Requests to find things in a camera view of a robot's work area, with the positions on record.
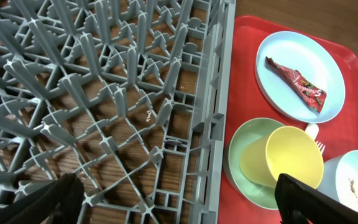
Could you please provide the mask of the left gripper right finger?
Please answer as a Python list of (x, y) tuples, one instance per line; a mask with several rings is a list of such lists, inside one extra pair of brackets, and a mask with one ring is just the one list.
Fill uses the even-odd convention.
[(298, 179), (280, 174), (275, 200), (282, 224), (358, 224), (358, 213)]

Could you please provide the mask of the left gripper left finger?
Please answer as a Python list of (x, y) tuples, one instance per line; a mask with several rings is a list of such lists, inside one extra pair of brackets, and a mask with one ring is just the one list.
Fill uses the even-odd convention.
[(58, 180), (0, 210), (0, 224), (76, 223), (85, 187), (76, 174)]

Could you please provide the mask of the green plastic saucer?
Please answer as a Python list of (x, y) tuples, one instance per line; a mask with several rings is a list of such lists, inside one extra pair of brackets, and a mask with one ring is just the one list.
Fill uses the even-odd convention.
[(230, 184), (253, 204), (267, 210), (278, 209), (274, 189), (247, 179), (240, 168), (240, 156), (248, 145), (282, 126), (271, 118), (248, 120), (236, 130), (224, 153), (223, 167)]

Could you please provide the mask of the yellow plastic cup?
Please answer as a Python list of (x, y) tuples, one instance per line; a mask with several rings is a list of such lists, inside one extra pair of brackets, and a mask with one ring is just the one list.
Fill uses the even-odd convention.
[(322, 154), (302, 129), (282, 126), (248, 145), (240, 168), (251, 182), (274, 188), (280, 174), (288, 174), (317, 188), (324, 174)]

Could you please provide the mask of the light blue plastic bowl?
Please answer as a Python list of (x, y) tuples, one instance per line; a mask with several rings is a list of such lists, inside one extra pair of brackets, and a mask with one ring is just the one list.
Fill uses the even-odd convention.
[(349, 179), (358, 180), (358, 150), (324, 163), (324, 175), (318, 191), (355, 211), (350, 200)]

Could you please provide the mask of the red snack wrapper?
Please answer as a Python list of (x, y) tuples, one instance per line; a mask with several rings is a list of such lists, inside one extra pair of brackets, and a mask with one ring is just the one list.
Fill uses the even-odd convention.
[(270, 57), (266, 57), (265, 62), (303, 100), (310, 110), (320, 114), (327, 97), (324, 90), (309, 82), (298, 70), (280, 65)]

